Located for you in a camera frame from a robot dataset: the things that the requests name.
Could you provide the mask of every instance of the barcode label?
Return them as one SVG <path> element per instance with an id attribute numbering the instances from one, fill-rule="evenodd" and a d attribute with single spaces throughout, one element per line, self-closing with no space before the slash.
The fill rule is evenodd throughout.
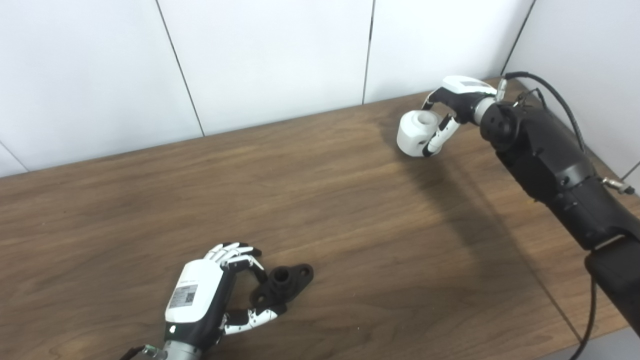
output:
<path id="1" fill-rule="evenodd" d="M 196 296 L 198 285 L 181 286 L 176 288 L 169 302 L 169 309 L 174 307 L 191 306 L 193 298 Z"/>

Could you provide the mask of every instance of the wooden tabletop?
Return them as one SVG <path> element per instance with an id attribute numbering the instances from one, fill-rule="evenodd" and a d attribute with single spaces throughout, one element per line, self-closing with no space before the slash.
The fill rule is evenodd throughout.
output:
<path id="1" fill-rule="evenodd" d="M 404 156 L 399 119 L 424 97 L 0 179 L 3 359 L 162 345 L 182 267 L 224 241 L 316 277 L 281 318 L 208 359 L 512 360 L 575 344 L 586 254 L 476 127 L 434 158 Z M 640 199 L 623 201 L 640 214 Z M 233 304 L 255 286 L 240 276 Z M 624 327 L 599 300 L 596 334 Z"/>

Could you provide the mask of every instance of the black bracket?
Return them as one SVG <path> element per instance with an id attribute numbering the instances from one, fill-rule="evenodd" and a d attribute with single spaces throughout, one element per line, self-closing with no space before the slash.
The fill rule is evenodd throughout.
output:
<path id="1" fill-rule="evenodd" d="M 251 304 L 258 307 L 284 305 L 295 299 L 314 278 L 309 264 L 278 266 L 269 274 L 266 282 L 251 293 Z"/>

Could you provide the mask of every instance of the black cable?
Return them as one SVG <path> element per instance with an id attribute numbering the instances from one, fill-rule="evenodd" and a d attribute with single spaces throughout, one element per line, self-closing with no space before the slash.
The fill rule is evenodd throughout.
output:
<path id="1" fill-rule="evenodd" d="M 133 359 L 134 356 L 138 355 L 138 353 L 140 353 L 144 348 L 145 348 L 144 346 L 132 347 L 120 358 L 120 360 L 131 360 Z"/>
<path id="2" fill-rule="evenodd" d="M 578 126 L 578 122 L 575 120 L 575 117 L 573 116 L 573 112 L 571 111 L 571 109 L 569 109 L 569 105 L 567 105 L 566 101 L 564 101 L 564 99 L 562 98 L 562 96 L 560 96 L 558 91 L 556 91 L 554 87 L 551 86 L 551 84 L 547 83 L 543 78 L 534 74 L 530 74 L 526 71 L 508 72 L 507 74 L 504 75 L 505 80 L 510 80 L 514 78 L 533 79 L 541 83 L 545 88 L 547 88 L 547 90 L 549 90 L 549 92 L 560 103 L 566 115 L 569 117 L 569 122 L 571 122 L 571 126 L 573 128 L 573 132 L 575 133 L 575 137 L 578 140 L 578 146 L 580 147 L 580 150 L 582 152 L 586 152 L 586 148 L 584 146 L 584 140 L 582 139 L 582 133 L 580 132 L 580 127 Z"/>
<path id="3" fill-rule="evenodd" d="M 580 346 L 575 350 L 569 360 L 576 360 L 582 354 L 582 351 L 587 346 L 589 338 L 591 337 L 591 331 L 593 330 L 593 323 L 596 320 L 596 296 L 598 294 L 598 288 L 596 287 L 596 281 L 591 278 L 591 309 L 589 310 L 589 321 L 587 322 L 587 329 L 584 331 L 584 336 L 580 340 Z"/>
<path id="4" fill-rule="evenodd" d="M 538 94 L 538 98 L 540 99 L 540 103 L 542 104 L 542 108 L 544 110 L 548 110 L 547 108 L 547 102 L 545 101 L 545 97 L 544 95 L 542 95 L 542 92 L 540 91 L 540 88 L 535 88 L 533 90 L 529 90 L 528 92 L 521 94 L 522 96 L 518 96 L 519 101 L 522 103 L 522 106 L 525 106 L 527 104 L 527 99 L 529 98 L 529 96 L 533 93 Z"/>

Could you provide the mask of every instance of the white cylindrical object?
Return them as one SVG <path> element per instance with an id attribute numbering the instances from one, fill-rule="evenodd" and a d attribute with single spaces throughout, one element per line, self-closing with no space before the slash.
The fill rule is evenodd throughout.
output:
<path id="1" fill-rule="evenodd" d="M 400 119 L 396 142 L 409 156 L 424 156 L 422 150 L 438 130 L 442 117 L 433 111 L 413 110 Z"/>

